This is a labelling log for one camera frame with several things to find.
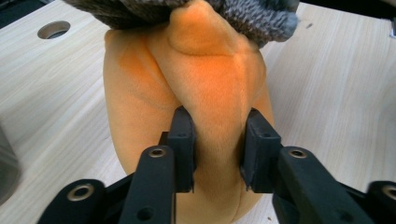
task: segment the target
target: wood grain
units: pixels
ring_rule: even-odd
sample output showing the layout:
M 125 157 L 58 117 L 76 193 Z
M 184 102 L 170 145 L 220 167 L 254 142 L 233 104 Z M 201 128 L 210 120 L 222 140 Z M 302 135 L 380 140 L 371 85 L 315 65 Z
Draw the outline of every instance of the wood grain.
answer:
M 396 181 L 396 39 L 390 22 L 300 4 L 286 43 L 262 49 L 283 145 L 311 150 L 342 183 Z M 238 223 L 277 223 L 271 197 Z
M 300 4 L 286 43 L 262 49 L 276 129 L 339 181 L 396 181 L 396 39 L 390 22 Z M 52 21 L 71 29 L 43 40 Z M 55 1 L 0 30 L 0 126 L 22 168 L 1 223 L 35 223 L 65 185 L 124 176 L 108 130 L 102 64 L 107 27 Z M 277 223 L 266 196 L 238 223 Z

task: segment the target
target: round hole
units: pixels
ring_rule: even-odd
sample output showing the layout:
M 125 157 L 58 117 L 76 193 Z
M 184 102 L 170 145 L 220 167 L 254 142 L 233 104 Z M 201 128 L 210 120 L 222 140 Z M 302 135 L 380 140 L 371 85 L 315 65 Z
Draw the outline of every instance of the round hole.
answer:
M 347 211 L 344 210 L 335 210 L 335 214 L 338 216 L 338 219 L 342 222 L 353 222 L 353 216 L 350 215 Z
M 150 157 L 160 158 L 165 155 L 165 151 L 161 148 L 154 148 L 149 152 Z
M 37 32 L 41 39 L 53 39 L 64 35 L 70 29 L 70 23 L 67 21 L 55 21 L 49 23 Z
M 289 151 L 289 155 L 291 155 L 294 158 L 298 158 L 298 159 L 304 159 L 306 158 L 306 154 L 298 149 L 293 149 Z
M 67 199 L 79 202 L 89 198 L 93 194 L 94 187 L 91 184 L 78 185 L 67 194 Z
M 146 207 L 137 212 L 137 219 L 140 221 L 149 221 L 154 217 L 154 209 Z
M 382 188 L 382 191 L 385 193 L 385 195 L 396 201 L 396 187 L 386 185 Z

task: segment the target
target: knit fabric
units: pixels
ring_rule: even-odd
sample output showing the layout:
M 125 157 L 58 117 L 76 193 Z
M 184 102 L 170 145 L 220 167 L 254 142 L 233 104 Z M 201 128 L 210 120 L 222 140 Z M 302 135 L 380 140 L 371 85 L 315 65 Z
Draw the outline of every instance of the knit fabric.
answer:
M 90 12 L 112 29 L 131 29 L 169 21 L 171 10 L 189 0 L 64 0 Z M 206 0 L 240 34 L 260 47 L 286 41 L 296 27 L 299 0 Z

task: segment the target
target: black object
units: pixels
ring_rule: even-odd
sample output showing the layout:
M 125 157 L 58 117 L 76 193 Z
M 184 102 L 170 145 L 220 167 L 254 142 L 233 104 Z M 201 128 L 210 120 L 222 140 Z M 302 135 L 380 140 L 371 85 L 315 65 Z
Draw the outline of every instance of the black object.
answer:
M 175 223 L 176 193 L 193 185 L 194 140 L 192 119 L 178 108 L 171 131 L 142 153 L 134 174 L 107 188 L 97 180 L 70 184 L 38 223 Z M 247 189 L 273 192 L 280 223 L 396 222 L 396 183 L 373 182 L 367 193 L 338 183 L 308 150 L 282 147 L 280 136 L 255 109 L 247 118 L 241 175 Z
M 391 36 L 396 38 L 396 16 L 392 19 L 392 33 Z
M 39 0 L 0 0 L 0 29 L 44 5 Z

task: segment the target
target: black plastic bracket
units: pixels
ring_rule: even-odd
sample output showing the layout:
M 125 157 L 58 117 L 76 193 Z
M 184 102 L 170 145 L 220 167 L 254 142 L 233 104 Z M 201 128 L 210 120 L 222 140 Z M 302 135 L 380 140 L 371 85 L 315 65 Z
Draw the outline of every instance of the black plastic bracket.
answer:
M 272 193 L 271 169 L 275 166 L 282 148 L 281 138 L 257 109 L 247 117 L 245 154 L 240 171 L 247 189 L 255 193 Z
M 175 223 L 175 156 L 170 147 L 146 149 L 134 173 L 120 224 Z
M 106 210 L 105 185 L 94 179 L 81 179 L 64 187 L 49 204 L 38 224 L 101 223 Z
M 292 198 L 285 205 L 273 199 L 281 223 L 374 223 L 359 205 L 348 195 L 310 151 L 300 147 L 284 147 L 280 150 L 277 169 Z M 293 204 L 298 218 L 282 217 L 282 207 Z
M 189 112 L 183 106 L 177 108 L 166 143 L 175 152 L 177 192 L 190 192 L 193 189 L 193 173 L 196 168 L 195 138 L 194 124 Z

